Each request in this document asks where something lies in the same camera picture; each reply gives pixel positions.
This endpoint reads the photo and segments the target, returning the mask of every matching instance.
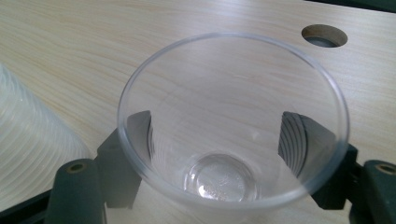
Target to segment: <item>cup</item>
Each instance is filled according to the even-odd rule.
[[[78,136],[0,64],[0,211],[50,189],[64,163],[90,157]]]
[[[118,113],[132,166],[201,217],[246,217],[298,200],[347,148],[347,106],[334,79],[261,35],[198,35],[161,49],[133,73]]]

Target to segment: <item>wooden table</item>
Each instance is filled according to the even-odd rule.
[[[301,31],[327,24],[347,43],[325,49]],[[359,162],[396,163],[396,15],[303,1],[1,1],[0,62],[81,136],[90,150],[116,128],[121,91],[136,67],[187,36],[237,31],[289,42],[319,60],[349,107]],[[247,223],[348,223],[306,198]],[[109,223],[201,223],[142,183],[134,209]]]

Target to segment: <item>round hole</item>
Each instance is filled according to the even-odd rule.
[[[347,42],[346,33],[330,25],[309,25],[301,31],[301,35],[309,43],[323,48],[337,48]]]
[[[387,164],[378,164],[376,169],[388,175],[396,175],[396,168]]]
[[[75,174],[75,173],[83,171],[86,167],[87,167],[87,165],[85,163],[75,163],[75,164],[67,167],[66,171],[69,174]]]

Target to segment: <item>clear plastic cup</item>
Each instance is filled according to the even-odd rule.
[[[290,126],[285,112],[317,125]],[[136,138],[131,117],[143,114],[148,133]],[[342,93],[317,61],[239,33],[183,39],[148,58],[123,91],[118,125],[127,158],[152,187],[191,211],[226,217],[315,191],[343,159],[348,137]],[[309,129],[300,144],[294,135]]]
[[[79,137],[0,64],[0,211],[50,189],[66,162],[90,157]]]

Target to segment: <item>light wood surface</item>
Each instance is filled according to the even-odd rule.
[[[334,76],[350,114],[359,162],[396,163],[396,15],[303,1],[1,1],[0,62],[95,151],[116,128],[129,76],[148,56],[187,36],[249,32],[286,41]],[[347,43],[307,43],[305,26],[327,24]],[[303,199],[247,223],[348,223]],[[134,209],[109,223],[202,223],[142,183]]]

